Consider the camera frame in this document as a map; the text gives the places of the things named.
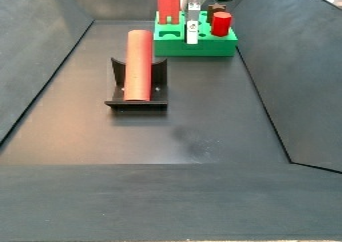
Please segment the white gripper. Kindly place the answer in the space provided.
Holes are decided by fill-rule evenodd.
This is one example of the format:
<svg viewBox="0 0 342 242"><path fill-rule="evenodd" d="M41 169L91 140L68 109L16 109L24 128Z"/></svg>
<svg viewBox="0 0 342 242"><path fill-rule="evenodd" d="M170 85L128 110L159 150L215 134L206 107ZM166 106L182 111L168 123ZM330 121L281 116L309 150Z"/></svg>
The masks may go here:
<svg viewBox="0 0 342 242"><path fill-rule="evenodd" d="M186 43L198 43L198 27L199 27L199 13L200 4L206 0L180 0L180 9L186 11Z"/></svg>

